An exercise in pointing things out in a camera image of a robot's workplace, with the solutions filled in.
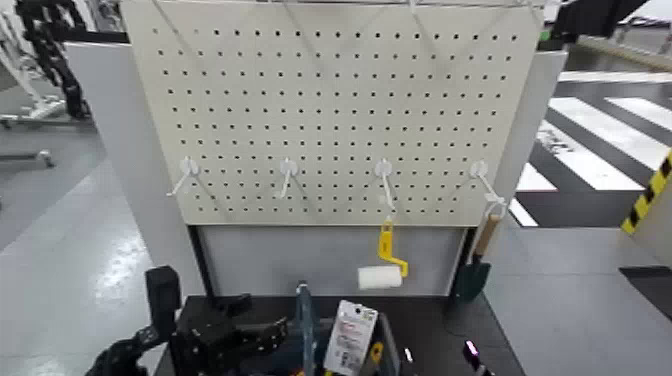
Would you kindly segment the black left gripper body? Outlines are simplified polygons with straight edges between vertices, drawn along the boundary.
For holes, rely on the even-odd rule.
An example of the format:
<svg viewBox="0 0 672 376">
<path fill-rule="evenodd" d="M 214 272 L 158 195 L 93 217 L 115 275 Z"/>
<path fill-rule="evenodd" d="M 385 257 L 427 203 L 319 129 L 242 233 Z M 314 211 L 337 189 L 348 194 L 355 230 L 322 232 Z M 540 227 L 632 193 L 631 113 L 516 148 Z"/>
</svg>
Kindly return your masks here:
<svg viewBox="0 0 672 376">
<path fill-rule="evenodd" d="M 170 340 L 175 375 L 239 375 L 242 356 L 236 316 L 211 301 L 187 301 Z"/>
</svg>

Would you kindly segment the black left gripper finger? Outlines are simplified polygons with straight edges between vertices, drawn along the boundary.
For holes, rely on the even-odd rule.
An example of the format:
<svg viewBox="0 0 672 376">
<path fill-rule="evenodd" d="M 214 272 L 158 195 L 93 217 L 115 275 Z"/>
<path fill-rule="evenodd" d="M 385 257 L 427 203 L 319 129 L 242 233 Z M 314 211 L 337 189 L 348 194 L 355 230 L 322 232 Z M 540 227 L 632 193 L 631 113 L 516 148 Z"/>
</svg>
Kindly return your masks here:
<svg viewBox="0 0 672 376">
<path fill-rule="evenodd" d="M 282 317 L 270 324 L 246 326 L 239 330 L 239 353 L 271 353 L 288 336 L 288 318 Z"/>
<path fill-rule="evenodd" d="M 252 308 L 252 296 L 244 293 L 236 296 L 217 297 L 214 307 L 226 316 L 240 316 Z"/>
</svg>

